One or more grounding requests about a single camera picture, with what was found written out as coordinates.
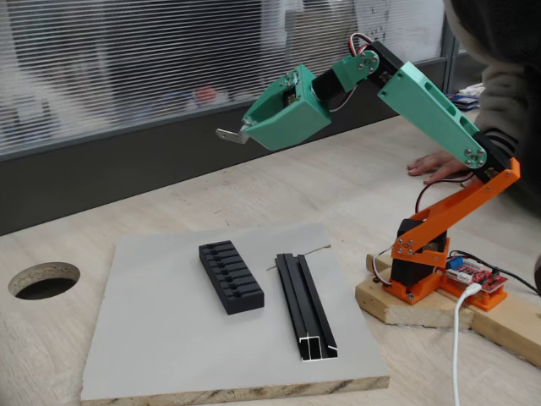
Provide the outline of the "person's hand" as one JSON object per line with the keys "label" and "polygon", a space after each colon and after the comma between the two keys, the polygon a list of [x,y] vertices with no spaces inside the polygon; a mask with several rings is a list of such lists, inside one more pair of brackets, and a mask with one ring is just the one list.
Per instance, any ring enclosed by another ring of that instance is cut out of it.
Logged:
{"label": "person's hand", "polygon": [[459,173],[468,171],[469,168],[446,151],[438,151],[427,156],[422,156],[407,166],[407,174],[411,177],[427,175],[425,185],[430,185],[441,180],[455,178]]}

